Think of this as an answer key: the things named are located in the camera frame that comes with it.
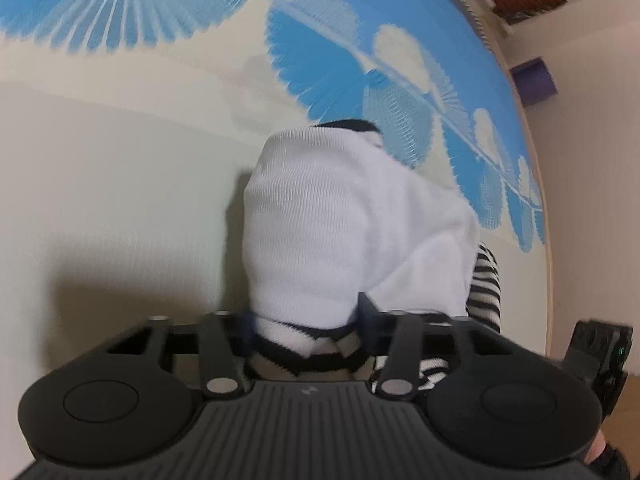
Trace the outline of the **blue white patterned bedsheet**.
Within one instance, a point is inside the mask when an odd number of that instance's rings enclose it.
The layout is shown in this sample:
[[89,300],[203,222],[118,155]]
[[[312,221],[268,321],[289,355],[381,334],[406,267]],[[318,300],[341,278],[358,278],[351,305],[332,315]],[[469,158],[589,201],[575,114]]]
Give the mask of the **blue white patterned bedsheet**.
[[498,264],[495,332],[544,352],[539,188],[458,0],[1,0],[2,399],[149,318],[253,320],[262,149],[347,119],[468,201]]

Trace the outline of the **purple box by wall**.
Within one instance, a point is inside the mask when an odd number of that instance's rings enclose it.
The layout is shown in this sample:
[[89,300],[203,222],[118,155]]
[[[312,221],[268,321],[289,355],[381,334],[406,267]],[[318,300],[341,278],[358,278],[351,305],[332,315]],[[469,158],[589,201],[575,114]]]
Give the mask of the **purple box by wall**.
[[542,58],[532,58],[514,66],[511,76],[525,107],[548,100],[558,94],[552,73]]

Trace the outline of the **black white striped garment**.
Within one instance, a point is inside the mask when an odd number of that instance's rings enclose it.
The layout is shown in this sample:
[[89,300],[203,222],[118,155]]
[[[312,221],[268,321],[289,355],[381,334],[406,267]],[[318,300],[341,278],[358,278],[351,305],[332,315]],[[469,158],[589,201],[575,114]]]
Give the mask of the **black white striped garment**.
[[242,247],[247,368],[260,379],[377,380],[383,362],[356,332],[360,297],[501,326],[498,264],[475,211],[387,154],[370,122],[270,136],[244,191]]

